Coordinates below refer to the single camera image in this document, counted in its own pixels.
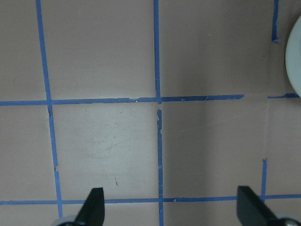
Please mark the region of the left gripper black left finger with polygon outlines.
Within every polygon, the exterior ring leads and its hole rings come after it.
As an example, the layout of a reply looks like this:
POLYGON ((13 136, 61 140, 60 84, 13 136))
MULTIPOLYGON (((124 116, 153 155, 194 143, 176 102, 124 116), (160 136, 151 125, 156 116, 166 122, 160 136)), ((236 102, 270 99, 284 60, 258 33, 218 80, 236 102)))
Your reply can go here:
POLYGON ((102 226, 104 223, 103 188, 93 188, 77 214, 76 226, 102 226))

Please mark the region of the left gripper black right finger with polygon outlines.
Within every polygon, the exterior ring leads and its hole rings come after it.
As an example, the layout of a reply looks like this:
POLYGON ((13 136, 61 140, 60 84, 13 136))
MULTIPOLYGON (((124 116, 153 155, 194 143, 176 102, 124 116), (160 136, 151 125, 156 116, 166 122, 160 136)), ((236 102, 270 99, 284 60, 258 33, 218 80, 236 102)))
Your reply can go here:
POLYGON ((242 226, 277 226, 279 221, 249 186, 237 188, 236 213, 242 226))

